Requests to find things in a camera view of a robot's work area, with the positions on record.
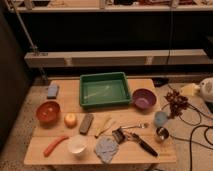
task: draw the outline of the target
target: floor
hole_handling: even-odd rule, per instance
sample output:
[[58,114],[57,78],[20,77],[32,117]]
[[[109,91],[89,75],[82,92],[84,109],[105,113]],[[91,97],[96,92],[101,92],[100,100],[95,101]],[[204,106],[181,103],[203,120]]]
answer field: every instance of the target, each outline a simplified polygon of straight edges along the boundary
[[[175,89],[179,89],[184,83],[172,83],[171,86]],[[157,94],[160,99],[161,105],[166,104],[164,96],[168,91],[171,91],[168,86],[157,88]],[[23,160],[26,154],[30,138],[37,121],[35,119],[36,108],[45,101],[47,93],[47,86],[33,85],[23,103],[23,106],[19,112],[15,125],[11,131],[8,141],[0,155],[0,170],[1,171],[49,171],[51,168],[45,166],[26,166],[23,164]],[[205,106],[203,100],[196,96],[190,97],[189,101],[194,106],[198,107],[202,112],[213,118],[213,114],[209,112]],[[196,123],[198,116],[193,110],[186,110],[183,114],[183,119]],[[212,125],[213,121],[203,117],[202,124]],[[190,132],[193,129],[192,126],[186,125],[179,118],[170,120],[165,125],[168,128],[170,134],[189,139]],[[194,133],[193,140],[207,143],[203,137],[203,130],[200,128]],[[213,142],[213,131],[210,130],[208,133],[209,140]],[[189,170],[189,143],[174,140],[175,149],[177,151],[177,163],[172,164],[160,164],[158,169],[165,171],[188,171]],[[212,170],[213,163],[213,151],[205,149],[197,144],[193,144],[193,170],[194,171],[210,171]],[[122,170],[122,171],[139,171],[143,170],[147,165],[113,165],[113,166],[55,166],[57,171],[68,171],[68,170]]]

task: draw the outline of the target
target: wooden table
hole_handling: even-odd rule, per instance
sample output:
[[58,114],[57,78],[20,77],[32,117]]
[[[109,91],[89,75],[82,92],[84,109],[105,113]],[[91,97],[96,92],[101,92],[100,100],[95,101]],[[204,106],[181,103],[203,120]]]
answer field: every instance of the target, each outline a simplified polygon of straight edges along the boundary
[[[105,109],[94,109],[85,111],[79,105],[79,80],[55,80],[52,83],[60,86],[57,102],[61,106],[61,117],[59,122],[52,128],[43,128],[39,124],[35,128],[31,142],[25,156],[24,163],[27,165],[83,165],[83,164],[101,164],[100,159],[94,153],[94,147],[97,139],[94,138],[95,132],[100,124],[100,121],[108,114],[111,114],[116,123],[104,134],[111,136],[111,132],[121,125],[138,124],[148,122],[150,126],[147,129],[135,128],[134,131],[150,144],[159,154],[158,157],[153,157],[138,144],[134,142],[125,142],[119,146],[118,153],[114,156],[111,163],[113,164],[143,164],[143,163],[169,163],[176,161],[176,154],[173,147],[172,139],[169,138],[163,144],[158,144],[154,140],[155,126],[153,118],[156,111],[160,110],[159,101],[149,111],[141,111],[134,105],[130,104],[126,107],[113,107]],[[128,84],[131,93],[138,88],[147,88],[155,94],[153,83],[149,79],[128,79]],[[63,122],[63,117],[66,113],[76,113],[78,125],[69,129]],[[85,113],[93,113],[95,118],[91,128],[86,136],[88,147],[86,155],[82,159],[76,159],[67,150],[67,140],[57,146],[49,157],[43,156],[44,149],[58,136],[62,134],[70,137],[78,134],[79,125]]]

